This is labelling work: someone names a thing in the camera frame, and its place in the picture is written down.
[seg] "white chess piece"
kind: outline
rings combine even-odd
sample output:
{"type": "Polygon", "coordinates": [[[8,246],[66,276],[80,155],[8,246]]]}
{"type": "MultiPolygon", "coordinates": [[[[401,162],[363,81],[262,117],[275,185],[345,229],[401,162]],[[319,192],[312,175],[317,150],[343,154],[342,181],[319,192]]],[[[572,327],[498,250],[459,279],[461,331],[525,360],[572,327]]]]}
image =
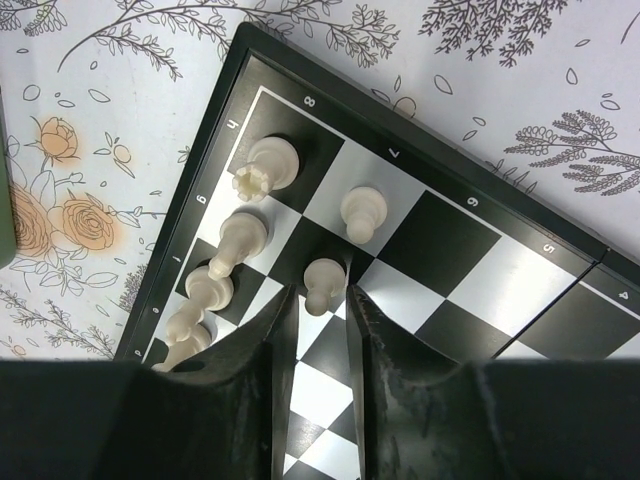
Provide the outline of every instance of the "white chess piece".
{"type": "Polygon", "coordinates": [[[233,188],[243,202],[259,202],[271,190],[291,185],[299,168],[298,153],[289,142],[278,137],[266,137],[251,147],[247,163],[236,170],[233,188]]]}
{"type": "Polygon", "coordinates": [[[358,245],[367,243],[373,232],[387,218],[387,201],[374,188],[357,187],[342,199],[340,215],[347,224],[349,240],[358,245]]]}
{"type": "Polygon", "coordinates": [[[158,372],[168,372],[180,362],[209,348],[212,341],[206,328],[202,325],[194,325],[191,336],[182,342],[171,345],[164,362],[156,363],[152,368],[158,372]]]}
{"type": "Polygon", "coordinates": [[[319,317],[329,310],[331,297],[345,287],[346,275],[338,262],[320,258],[309,264],[304,271],[304,285],[309,290],[304,306],[310,315],[319,317]]]}
{"type": "Polygon", "coordinates": [[[165,343],[168,346],[188,339],[193,327],[204,318],[205,310],[222,310],[233,297],[231,279],[213,280],[207,266],[196,268],[187,275],[185,290],[189,299],[167,320],[165,343]]]}
{"type": "Polygon", "coordinates": [[[209,276],[218,280],[233,267],[258,255],[267,244],[267,228],[249,213],[234,213],[220,227],[218,254],[209,262],[209,276]]]}

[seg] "white pawn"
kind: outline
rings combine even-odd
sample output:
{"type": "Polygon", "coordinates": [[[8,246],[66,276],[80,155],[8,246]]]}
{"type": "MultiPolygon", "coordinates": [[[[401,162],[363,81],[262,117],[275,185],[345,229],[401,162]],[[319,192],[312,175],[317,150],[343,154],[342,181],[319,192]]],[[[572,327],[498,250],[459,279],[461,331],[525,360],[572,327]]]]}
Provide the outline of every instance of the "white pawn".
{"type": "Polygon", "coordinates": [[[247,155],[247,163],[236,170],[233,188],[243,202],[259,202],[271,190],[280,190],[293,183],[300,160],[293,146],[278,137],[258,140],[247,155]]]}
{"type": "Polygon", "coordinates": [[[267,244],[267,228],[249,213],[234,213],[220,227],[218,254],[209,262],[209,277],[231,275],[233,267],[258,255],[267,244]]]}
{"type": "Polygon", "coordinates": [[[157,372],[168,372],[180,362],[211,346],[211,334],[202,325],[195,325],[191,336],[186,340],[174,343],[169,347],[167,358],[162,363],[156,363],[152,368],[157,372]]]}
{"type": "Polygon", "coordinates": [[[347,278],[338,262],[320,258],[309,264],[304,271],[304,285],[309,290],[304,307],[314,317],[329,310],[331,298],[345,287],[347,278]]]}
{"type": "Polygon", "coordinates": [[[374,188],[357,187],[342,199],[340,215],[347,224],[349,240],[358,245],[367,243],[373,232],[387,218],[387,201],[374,188]]]}
{"type": "Polygon", "coordinates": [[[207,266],[196,268],[187,276],[185,290],[189,300],[167,320],[165,343],[168,346],[189,338],[193,327],[204,318],[205,310],[222,310],[233,297],[231,279],[213,280],[207,266]]]}

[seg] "black chessboard frame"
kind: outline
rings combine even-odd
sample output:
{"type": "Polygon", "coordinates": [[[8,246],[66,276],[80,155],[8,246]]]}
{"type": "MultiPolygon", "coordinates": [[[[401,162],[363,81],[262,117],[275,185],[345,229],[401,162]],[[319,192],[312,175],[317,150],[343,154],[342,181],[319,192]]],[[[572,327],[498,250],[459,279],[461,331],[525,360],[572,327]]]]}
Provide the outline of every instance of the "black chessboard frame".
{"type": "MultiPolygon", "coordinates": [[[[636,264],[277,34],[243,23],[237,29],[178,183],[118,346],[117,359],[143,360],[223,172],[223,159],[228,157],[224,152],[230,151],[236,141],[239,122],[246,116],[259,85],[312,112],[321,122],[412,177],[437,185],[437,191],[460,208],[497,226],[565,270],[574,270],[578,280],[590,275],[599,291],[611,298],[620,297],[622,290],[633,290],[626,306],[640,314],[640,295],[634,287],[640,285],[640,267],[636,264]],[[246,78],[246,72],[253,78],[246,78]],[[207,161],[209,158],[220,161],[207,161]],[[200,182],[203,177],[215,181],[200,182]]],[[[525,335],[535,335],[535,331],[526,330],[525,335]]]]}

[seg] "green object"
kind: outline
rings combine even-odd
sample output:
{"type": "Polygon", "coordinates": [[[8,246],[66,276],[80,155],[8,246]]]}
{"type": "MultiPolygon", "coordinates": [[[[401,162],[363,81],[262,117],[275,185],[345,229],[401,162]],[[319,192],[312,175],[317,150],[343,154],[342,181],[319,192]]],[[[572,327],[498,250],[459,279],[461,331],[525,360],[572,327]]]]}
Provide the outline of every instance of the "green object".
{"type": "Polygon", "coordinates": [[[5,158],[4,122],[2,121],[2,102],[0,100],[0,268],[4,268],[16,256],[16,234],[11,214],[11,197],[9,195],[9,172],[5,158]]]}

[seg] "floral tablecloth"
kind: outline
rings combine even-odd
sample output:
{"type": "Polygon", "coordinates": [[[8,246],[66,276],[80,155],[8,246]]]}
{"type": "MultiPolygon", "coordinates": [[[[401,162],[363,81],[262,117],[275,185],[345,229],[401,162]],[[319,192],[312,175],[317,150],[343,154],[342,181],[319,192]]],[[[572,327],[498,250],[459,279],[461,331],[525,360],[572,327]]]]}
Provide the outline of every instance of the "floral tablecloth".
{"type": "Polygon", "coordinates": [[[0,357],[112,358],[243,20],[640,256],[635,0],[0,0],[0,357]]]}

